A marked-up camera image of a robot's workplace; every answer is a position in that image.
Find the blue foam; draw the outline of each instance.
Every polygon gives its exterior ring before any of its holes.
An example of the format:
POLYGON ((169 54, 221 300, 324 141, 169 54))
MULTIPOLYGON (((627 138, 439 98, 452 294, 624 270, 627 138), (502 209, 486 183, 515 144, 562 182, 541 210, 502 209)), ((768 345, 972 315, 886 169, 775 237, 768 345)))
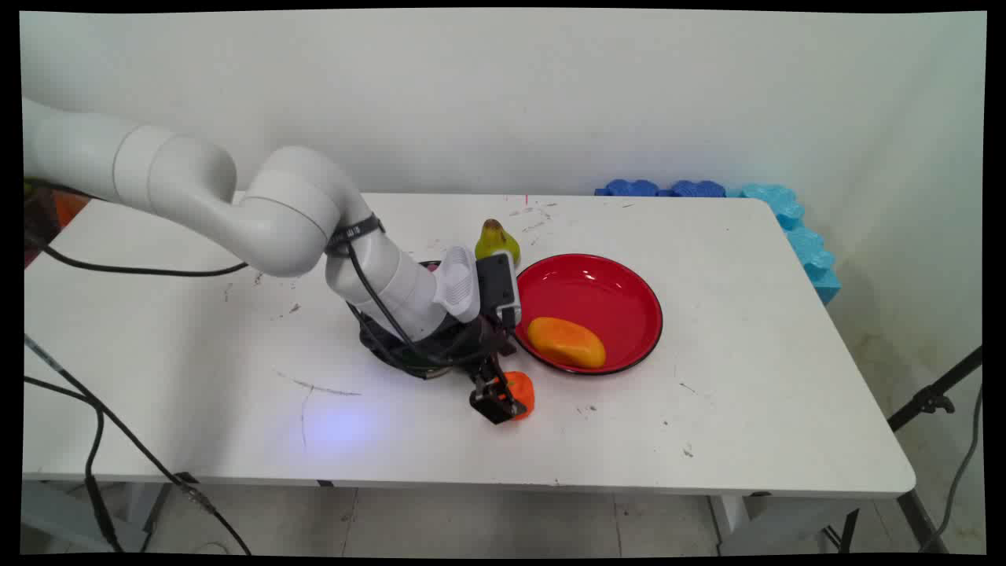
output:
POLYGON ((605 196, 656 196, 659 187, 646 179, 629 182, 625 179, 615 179, 603 189, 595 190, 595 194, 605 196))
POLYGON ((817 280, 835 264, 835 255, 824 248, 820 233, 801 225, 787 231, 786 236, 811 280, 817 280))
POLYGON ((678 181, 667 189, 668 196, 704 196, 704 197, 723 197, 726 196, 726 190, 719 183, 714 183, 712 181, 678 181))
POLYGON ((835 299, 841 289, 842 282, 838 279, 835 271, 830 268, 817 280, 814 280, 814 291, 818 293, 818 298, 824 305, 831 303, 831 300, 835 299))
POLYGON ((804 216, 804 206, 797 195, 781 184, 747 184, 740 189, 741 198, 758 198, 769 203, 779 224, 793 229, 804 216))

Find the red bowl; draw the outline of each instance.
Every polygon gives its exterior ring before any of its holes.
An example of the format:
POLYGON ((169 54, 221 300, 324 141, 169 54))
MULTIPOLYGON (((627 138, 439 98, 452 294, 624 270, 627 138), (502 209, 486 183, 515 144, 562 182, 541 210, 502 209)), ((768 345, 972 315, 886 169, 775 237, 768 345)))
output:
POLYGON ((520 325, 517 342, 546 366, 570 374, 615 374, 653 352, 664 328, 660 302, 646 280, 628 266, 599 255, 562 253, 528 265, 517 275, 520 325), (527 326, 552 317, 589 329, 605 345, 607 360, 596 370, 558 364, 539 354, 527 326))

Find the orange mango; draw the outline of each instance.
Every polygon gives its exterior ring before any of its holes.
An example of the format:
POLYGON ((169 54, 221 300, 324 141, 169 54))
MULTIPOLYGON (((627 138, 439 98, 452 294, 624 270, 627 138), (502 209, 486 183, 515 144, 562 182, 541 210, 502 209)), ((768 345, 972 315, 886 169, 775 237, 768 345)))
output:
POLYGON ((565 366, 596 370, 605 365, 608 357, 597 335, 561 319, 539 317, 531 321, 527 338, 542 356, 565 366))

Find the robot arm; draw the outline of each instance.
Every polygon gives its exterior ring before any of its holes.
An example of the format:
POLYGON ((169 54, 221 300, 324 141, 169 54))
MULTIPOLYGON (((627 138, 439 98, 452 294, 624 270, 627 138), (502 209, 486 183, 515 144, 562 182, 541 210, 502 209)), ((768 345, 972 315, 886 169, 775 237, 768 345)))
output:
MULTIPOLYGON (((61 112, 21 99, 24 176, 162 216, 223 245, 276 276, 307 272, 337 227, 371 214, 348 176, 304 147, 275 151, 240 202, 236 170, 222 148, 155 126, 61 112)), ((367 279, 413 341, 447 317, 434 303, 434 274, 381 230, 353 241, 367 279)), ((328 257, 329 287, 383 328, 390 325, 342 257, 328 257)))

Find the floor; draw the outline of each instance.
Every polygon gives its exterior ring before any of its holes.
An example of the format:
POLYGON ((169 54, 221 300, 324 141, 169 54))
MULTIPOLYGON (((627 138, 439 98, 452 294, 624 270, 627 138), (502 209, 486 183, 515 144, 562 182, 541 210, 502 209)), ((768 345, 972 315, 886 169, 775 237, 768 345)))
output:
MULTIPOLYGON (((72 488, 68 485, 63 491, 72 488)), ((716 529, 704 497, 475 489, 200 486, 200 490, 255 554, 441 558, 716 554, 716 529)), ((103 493, 110 511, 121 514, 125 485, 106 485, 103 493)), ((87 498, 80 489, 72 494, 87 498)), ((841 525, 834 527, 841 531, 841 525)), ((818 545, 810 539, 777 552, 817 553, 818 545)), ((914 550, 896 504, 860 512, 853 552, 914 550)), ((22 525, 21 554, 67 552, 86 550, 22 525)), ((215 519, 171 491, 147 552, 239 554, 240 549, 215 519)))

